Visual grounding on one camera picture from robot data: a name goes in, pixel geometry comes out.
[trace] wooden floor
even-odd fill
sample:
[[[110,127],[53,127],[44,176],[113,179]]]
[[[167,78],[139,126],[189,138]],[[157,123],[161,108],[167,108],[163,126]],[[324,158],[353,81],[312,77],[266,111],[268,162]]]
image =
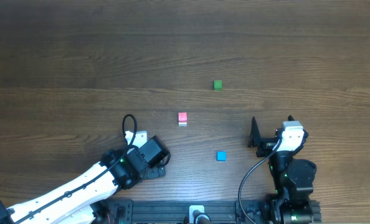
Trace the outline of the wooden floor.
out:
[[[252,116],[269,137],[292,114],[310,133],[297,158],[318,166],[323,220],[370,222],[370,0],[0,0],[6,205],[124,145],[127,113],[173,157],[166,177],[117,197],[235,200],[259,160]],[[264,165],[244,198],[273,191]]]

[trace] wooden surface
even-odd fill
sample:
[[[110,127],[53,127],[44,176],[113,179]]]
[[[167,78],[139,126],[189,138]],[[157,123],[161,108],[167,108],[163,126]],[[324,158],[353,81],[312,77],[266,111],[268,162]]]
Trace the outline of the wooden surface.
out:
[[[272,136],[292,114],[310,133],[297,158],[318,166],[323,220],[370,222],[370,0],[0,0],[6,205],[122,146],[127,113],[173,156],[166,177],[117,197],[235,200],[259,160],[252,116]],[[264,165],[244,198],[273,191]]]

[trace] small block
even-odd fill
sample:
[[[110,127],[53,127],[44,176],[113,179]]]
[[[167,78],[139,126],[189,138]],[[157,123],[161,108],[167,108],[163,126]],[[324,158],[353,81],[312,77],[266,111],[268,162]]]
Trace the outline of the small block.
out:
[[[227,153],[226,152],[217,152],[217,161],[226,161],[227,160]]]
[[[186,113],[178,113],[178,122],[186,123],[187,122],[187,114]]]
[[[214,90],[222,90],[222,80],[214,80]]]

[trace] tabletop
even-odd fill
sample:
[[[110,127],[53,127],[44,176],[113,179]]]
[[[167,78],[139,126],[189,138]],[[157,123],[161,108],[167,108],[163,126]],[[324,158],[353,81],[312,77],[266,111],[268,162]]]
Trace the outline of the tabletop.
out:
[[[127,113],[172,158],[117,198],[236,200],[259,161],[252,117],[272,137],[291,114],[310,134],[296,158],[317,165],[323,221],[370,222],[370,0],[0,0],[5,205],[123,146]],[[274,190],[264,164],[243,197]]]

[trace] block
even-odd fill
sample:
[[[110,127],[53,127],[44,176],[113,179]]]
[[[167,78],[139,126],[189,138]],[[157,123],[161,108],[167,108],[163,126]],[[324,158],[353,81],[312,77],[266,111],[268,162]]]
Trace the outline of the block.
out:
[[[186,113],[178,113],[178,125],[187,126],[187,114]]]
[[[227,153],[218,151],[217,152],[217,161],[226,161],[227,160]]]
[[[214,80],[214,90],[222,90],[222,80]]]

